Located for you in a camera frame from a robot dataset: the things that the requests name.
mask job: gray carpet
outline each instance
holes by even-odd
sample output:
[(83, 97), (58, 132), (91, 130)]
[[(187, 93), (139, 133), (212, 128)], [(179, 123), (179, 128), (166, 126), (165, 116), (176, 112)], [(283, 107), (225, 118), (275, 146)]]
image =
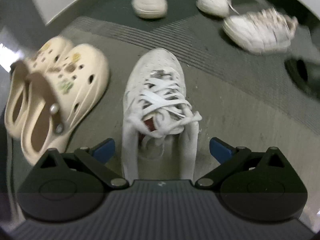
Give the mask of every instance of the gray carpet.
[[(81, 146), (95, 146), (108, 137), (116, 141), (116, 156), (107, 164), (120, 169), (122, 95), (135, 63), (149, 49), (163, 47), (180, 60), (185, 73), (187, 99), (203, 117), (200, 124), (194, 179), (218, 166), (209, 154), (211, 137), (254, 151), (278, 146), (305, 183), (309, 198), (303, 221), (311, 227), (319, 208), (320, 104), (307, 98), (292, 84), (283, 61), (291, 54), (320, 60), (308, 30), (299, 27), (288, 53), (251, 55), (235, 46), (221, 31), (221, 21), (207, 18), (194, 6), (174, 17), (157, 21), (133, 20), (125, 8), (97, 5), (92, 17), (80, 17), (62, 32), (75, 44), (90, 43), (109, 60), (111, 79), (100, 103), (83, 120), (71, 138), (68, 152)], [(241, 13), (259, 10), (255, 4), (236, 6)], [(19, 142), (14, 144), (15, 188), (30, 166)]]
[[(249, 11), (257, 8), (244, 5), (237, 9)], [(291, 55), (320, 62), (320, 53), (311, 42), (309, 30), (303, 26), (297, 29), (292, 47), (287, 53), (268, 56), (255, 56), (241, 50), (223, 33), (221, 21), (201, 14), (151, 32), (88, 17), (78, 18), (70, 28), (146, 49), (166, 48), (188, 66), (212, 74), (281, 109), (316, 134), (320, 134), (319, 102), (302, 94), (292, 84), (284, 68), (284, 60)]]

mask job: sneaker tongue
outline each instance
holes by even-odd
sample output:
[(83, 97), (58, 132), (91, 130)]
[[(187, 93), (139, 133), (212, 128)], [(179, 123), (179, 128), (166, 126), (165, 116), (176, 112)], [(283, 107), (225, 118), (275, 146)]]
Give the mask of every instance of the sneaker tongue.
[[(143, 119), (144, 124), (148, 127), (150, 132), (158, 130), (161, 126), (169, 126), (172, 122), (176, 122), (178, 120), (177, 116), (174, 114), (169, 113), (166, 110), (163, 110), (162, 113), (150, 113), (147, 114)], [(184, 130), (184, 127), (177, 127), (171, 134), (179, 134)], [(139, 133), (139, 145), (145, 134)]]

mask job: ribbed gray surface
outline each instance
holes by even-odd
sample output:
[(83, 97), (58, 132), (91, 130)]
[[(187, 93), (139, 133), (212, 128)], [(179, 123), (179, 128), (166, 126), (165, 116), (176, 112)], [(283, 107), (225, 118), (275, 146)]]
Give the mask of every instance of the ribbed gray surface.
[(227, 212), (214, 193), (189, 181), (136, 181), (112, 192), (91, 215), (66, 224), (27, 220), (12, 234), (23, 240), (308, 240), (313, 233), (297, 220), (260, 225)]
[[(242, 5), (236, 9), (242, 12), (258, 10), (254, 5)], [(281, 109), (316, 134), (320, 134), (319, 102), (302, 94), (284, 68), (284, 60), (291, 55), (320, 60), (318, 50), (311, 43), (308, 29), (297, 29), (288, 53), (255, 56), (231, 42), (221, 30), (221, 24), (221, 21), (213, 21), (198, 14), (147, 32), (80, 17), (65, 29), (63, 35), (72, 36), (76, 28), (146, 49), (168, 49), (181, 62), (215, 75)]]

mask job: metal screw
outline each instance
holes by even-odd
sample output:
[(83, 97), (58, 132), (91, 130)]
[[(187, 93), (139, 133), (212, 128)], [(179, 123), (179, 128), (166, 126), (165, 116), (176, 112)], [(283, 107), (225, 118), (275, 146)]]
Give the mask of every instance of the metal screw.
[(209, 178), (202, 178), (202, 179), (199, 179), (197, 182), (198, 182), (198, 185), (201, 187), (209, 187), (213, 184), (213, 180)]
[(84, 150), (85, 152), (89, 153), (90, 149), (87, 146), (82, 146), (82, 147), (80, 147), (80, 150)]
[(58, 104), (53, 104), (50, 106), (50, 114), (56, 114), (59, 111), (59, 105)]
[(123, 187), (127, 184), (127, 181), (124, 178), (115, 178), (111, 180), (111, 185), (114, 187)]
[(63, 124), (59, 123), (57, 128), (56, 128), (56, 133), (62, 133), (63, 129), (64, 129)]

